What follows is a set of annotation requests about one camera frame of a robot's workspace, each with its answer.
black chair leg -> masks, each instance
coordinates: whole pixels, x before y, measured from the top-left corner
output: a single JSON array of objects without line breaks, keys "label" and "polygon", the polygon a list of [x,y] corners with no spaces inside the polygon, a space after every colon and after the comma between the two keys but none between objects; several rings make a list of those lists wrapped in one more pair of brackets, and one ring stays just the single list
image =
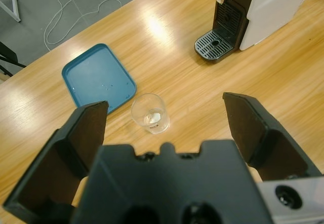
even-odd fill
[{"label": "black chair leg", "polygon": [[23,65],[21,63],[15,62],[15,61],[11,60],[10,58],[4,58],[4,57],[0,56],[0,60],[3,60],[5,62],[11,63],[13,65],[16,65],[16,66],[19,66],[19,67],[22,67],[22,68],[25,68],[26,67],[26,65]]},{"label": "black chair leg", "polygon": [[6,70],[4,67],[2,67],[1,65],[0,65],[0,69],[5,73],[5,74],[7,74],[7,75],[9,75],[10,77],[13,75],[12,73],[10,73],[8,70]]}]

metal bracket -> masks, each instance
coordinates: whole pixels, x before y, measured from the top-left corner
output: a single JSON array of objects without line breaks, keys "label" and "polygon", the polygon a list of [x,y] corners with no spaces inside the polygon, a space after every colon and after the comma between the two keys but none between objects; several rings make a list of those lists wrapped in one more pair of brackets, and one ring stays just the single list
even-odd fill
[{"label": "metal bracket", "polygon": [[13,11],[11,11],[4,3],[0,1],[0,7],[3,8],[12,18],[14,18],[17,22],[20,22],[21,19],[19,18],[18,12],[18,3],[17,0],[12,0],[12,7]]}]

white cable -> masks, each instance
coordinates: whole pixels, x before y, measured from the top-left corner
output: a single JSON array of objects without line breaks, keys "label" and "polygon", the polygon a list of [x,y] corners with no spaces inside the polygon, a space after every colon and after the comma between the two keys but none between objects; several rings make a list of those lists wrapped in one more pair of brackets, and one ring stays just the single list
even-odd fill
[{"label": "white cable", "polygon": [[[47,49],[50,51],[51,49],[48,47],[48,45],[47,44],[51,44],[51,45],[54,45],[54,44],[57,44],[57,43],[59,43],[59,42],[61,42],[62,40],[64,40],[65,38],[66,38],[66,36],[70,33],[70,31],[74,28],[74,26],[77,24],[77,22],[83,17],[83,16],[85,16],[85,15],[89,15],[89,14],[94,14],[94,13],[98,13],[99,12],[99,9],[100,9],[100,6],[104,3],[104,2],[106,2],[106,1],[108,1],[108,0],[104,0],[104,1],[102,1],[100,4],[99,4],[99,6],[98,6],[98,9],[96,10],[96,11],[93,11],[93,12],[89,12],[89,13],[86,13],[86,14],[84,14],[84,15],[82,15],[82,16],[80,16],[77,20],[76,20],[76,22],[73,24],[73,26],[71,26],[71,28],[67,31],[67,33],[64,35],[64,37],[63,38],[61,38],[60,40],[58,40],[57,42],[54,42],[54,43],[50,43],[49,42],[49,35],[51,34],[51,32],[52,32],[52,30],[56,27],[56,25],[58,24],[58,22],[60,21],[60,19],[61,19],[61,17],[62,17],[62,14],[63,14],[63,9],[70,3],[70,2],[72,2],[73,0],[69,0],[65,5],[62,5],[62,3],[60,2],[60,0],[57,0],[59,3],[60,3],[60,5],[61,5],[61,9],[53,16],[53,18],[51,19],[51,21],[49,22],[49,24],[47,25],[47,27],[45,28],[45,31],[44,31],[44,44],[45,44],[45,46],[47,47]],[[115,1],[117,1],[117,2],[119,2],[119,4],[120,4],[120,7],[122,6],[122,3],[119,1],[119,0],[115,0]],[[53,22],[53,20],[55,19],[55,17],[58,15],[60,13],[60,16],[59,16],[59,18],[57,19],[57,21],[55,22],[55,24],[54,24],[54,26],[52,27],[52,29],[49,31],[49,33],[46,35],[46,31],[47,31],[47,29],[49,28],[49,26],[52,24],[52,22]]]}]

clear glass cup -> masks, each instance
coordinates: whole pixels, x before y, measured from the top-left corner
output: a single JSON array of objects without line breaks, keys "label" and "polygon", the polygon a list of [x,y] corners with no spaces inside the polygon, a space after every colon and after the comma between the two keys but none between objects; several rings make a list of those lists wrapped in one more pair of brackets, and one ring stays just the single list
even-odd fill
[{"label": "clear glass cup", "polygon": [[132,105],[132,118],[152,134],[166,131],[170,125],[163,100],[154,94],[143,94],[135,99]]}]

screw hole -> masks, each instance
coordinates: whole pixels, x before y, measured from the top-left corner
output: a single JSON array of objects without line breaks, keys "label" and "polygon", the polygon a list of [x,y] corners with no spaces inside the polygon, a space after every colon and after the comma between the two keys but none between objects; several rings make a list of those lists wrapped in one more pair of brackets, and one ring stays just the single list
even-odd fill
[{"label": "screw hole", "polygon": [[193,154],[189,154],[189,153],[179,154],[179,156],[181,159],[185,159],[185,160],[192,160],[195,157]]},{"label": "screw hole", "polygon": [[150,162],[153,161],[154,157],[155,157],[154,152],[147,152],[141,156],[138,156],[137,159],[143,162]]},{"label": "screw hole", "polygon": [[149,207],[133,207],[126,215],[124,224],[158,224],[156,212]]},{"label": "screw hole", "polygon": [[296,210],[303,205],[299,194],[292,187],[279,185],[275,188],[275,195],[283,205],[291,209]]},{"label": "screw hole", "polygon": [[221,224],[221,218],[208,204],[193,203],[189,205],[183,215],[183,224]]}]

